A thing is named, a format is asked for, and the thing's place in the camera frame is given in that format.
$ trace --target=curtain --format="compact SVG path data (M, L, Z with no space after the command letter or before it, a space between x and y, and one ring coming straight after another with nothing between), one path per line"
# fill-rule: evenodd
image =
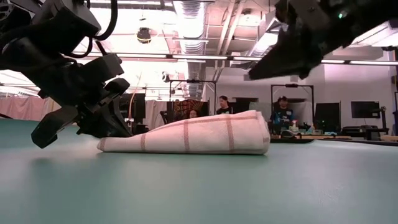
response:
M47 106L39 97L7 97L0 98L0 113L14 119L40 121Z
M147 100L145 102L146 118L144 124L148 125L150 130L163 126L163 119L160 115L161 111L167 110L166 101Z
M189 117L190 110L197 110L200 116L208 115L208 103L197 100L184 100L174 102L174 115L179 114L183 119Z

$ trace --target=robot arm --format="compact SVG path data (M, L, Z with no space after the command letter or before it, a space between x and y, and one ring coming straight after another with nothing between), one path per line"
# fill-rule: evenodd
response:
M116 0L112 5L117 17ZM51 97L61 106L47 114L35 128L33 142L44 148L72 123L79 125L78 134L97 138L132 136L120 114L118 101L129 83L116 78L105 84L123 73L121 59L107 54L85 65L72 59L87 56L93 39L104 40L112 33L115 15L110 28L97 36L101 26L83 1L46 0L33 19L20 4L17 7L2 3L2 6L0 10L4 11L0 13L6 16L0 19L0 68L23 73L40 88L40 97ZM90 38L87 53L72 54L85 37Z
M252 80L304 79L326 54L398 17L396 0L280 0L275 8L288 29L279 31L274 48L249 71Z

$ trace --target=ceiling pipe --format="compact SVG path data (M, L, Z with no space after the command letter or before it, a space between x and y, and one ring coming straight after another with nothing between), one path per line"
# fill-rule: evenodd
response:
M186 39L203 39L205 38L205 20L207 2L200 1L174 1L175 12L179 21L178 34ZM181 51L187 55L203 55L205 53L205 42L200 41L180 41ZM188 62L188 79L204 80L201 77L201 64ZM201 94L197 85L188 85L189 97L200 98Z
M245 56L247 57L263 57L277 42L277 34L270 32L272 29L281 27L281 23L275 18L275 11L267 13L262 19L258 26L258 41L253 45ZM241 64L234 64L231 67L242 68L243 70L249 70L257 62L245 62Z
M223 30L221 31L220 40L218 41L218 45L217 45L217 51L216 51L217 55L219 55L221 53L221 48L223 47L225 36L226 36L226 33L229 28L229 23L231 22L234 7L235 7L235 2L230 2L228 5L228 8L227 8L228 13L227 13L227 16L224 21Z
M228 8L227 8L227 15L223 24L223 30L221 31L221 35L220 35L220 40L218 41L218 45L217 45L217 50L216 50L216 55L219 55L221 53L221 49L223 48L223 44L225 41L225 36L226 33L229 29L229 23L231 22L231 18L232 18L232 14L234 12L234 8L235 8L235 4L236 1L230 1ZM215 62L215 72L213 74L213 80L215 80L216 78L216 74L218 73L218 61Z
M226 54L226 52L228 51L228 47L229 47L229 45L231 44L232 37L233 37L233 35L234 35L234 33L235 33L236 27L238 26L239 19L240 19L240 17L241 17L242 11L243 11L244 3L245 3L245 1L244 1L244 2L239 1L238 8L237 8L237 10L236 10L236 12L235 12L234 22L232 23L231 28L230 28L230 30L229 30L228 37L227 37L227 39L226 39L226 43L225 43L225 46L224 46L224 50L223 50L223 52L222 52L222 55L225 55L225 54Z

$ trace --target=air duct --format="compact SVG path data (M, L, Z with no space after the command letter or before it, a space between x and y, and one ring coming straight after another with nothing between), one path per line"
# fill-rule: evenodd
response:
M201 55L205 53L205 43L198 41L205 35L205 15L207 3L199 1L175 1L174 9L179 21L178 34L181 38L188 39L180 41L183 54ZM201 63L188 62L188 79L199 79L201 77ZM190 98L201 98L199 88L203 85L189 85Z
M273 29L278 29L282 24L275 18L275 11L266 14L258 27L258 41L254 44L253 48L243 56L248 57L263 57L278 40L278 35L271 33ZM256 63L245 62L241 64L233 64L231 67L242 68L245 70L250 69Z

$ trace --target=towel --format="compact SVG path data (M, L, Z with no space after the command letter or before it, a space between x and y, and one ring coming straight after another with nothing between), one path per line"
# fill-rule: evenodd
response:
M186 119L129 138L103 138L104 152L265 154L270 135L261 112Z

